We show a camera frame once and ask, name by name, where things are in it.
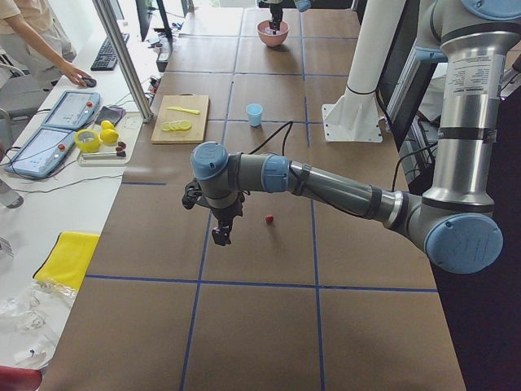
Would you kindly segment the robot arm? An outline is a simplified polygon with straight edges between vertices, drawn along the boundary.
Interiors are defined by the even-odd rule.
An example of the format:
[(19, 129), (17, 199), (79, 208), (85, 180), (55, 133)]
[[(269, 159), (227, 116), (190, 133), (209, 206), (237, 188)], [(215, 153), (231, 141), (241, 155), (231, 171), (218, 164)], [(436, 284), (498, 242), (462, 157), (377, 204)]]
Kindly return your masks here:
[[(307, 11), (311, 6), (312, 2), (309, 0), (293, 0), (294, 6), (299, 12)], [(283, 19), (283, 0), (259, 0), (257, 2), (259, 7), (267, 6), (271, 14), (271, 20), (269, 21), (269, 27), (273, 31), (279, 31)]]
[(213, 240), (227, 245), (247, 191), (289, 191), (381, 222), (449, 272), (471, 274), (493, 264), (503, 235), (486, 187), (506, 54), (520, 39), (520, 4), (423, 1), (417, 39), (420, 57), (448, 64), (434, 176), (422, 195), (385, 191), (285, 156), (231, 155), (206, 142), (191, 154), (194, 179), (183, 206), (209, 208), (218, 221)]

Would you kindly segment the person hand on mouse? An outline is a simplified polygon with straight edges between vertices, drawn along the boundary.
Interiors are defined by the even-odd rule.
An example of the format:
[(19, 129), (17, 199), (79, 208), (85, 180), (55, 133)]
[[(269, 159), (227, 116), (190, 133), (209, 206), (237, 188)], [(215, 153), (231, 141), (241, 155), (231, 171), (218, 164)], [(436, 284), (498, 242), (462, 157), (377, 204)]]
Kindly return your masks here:
[(85, 78), (90, 78), (90, 75), (79, 68), (69, 64), (63, 66), (61, 69), (62, 74), (74, 85), (87, 87)]

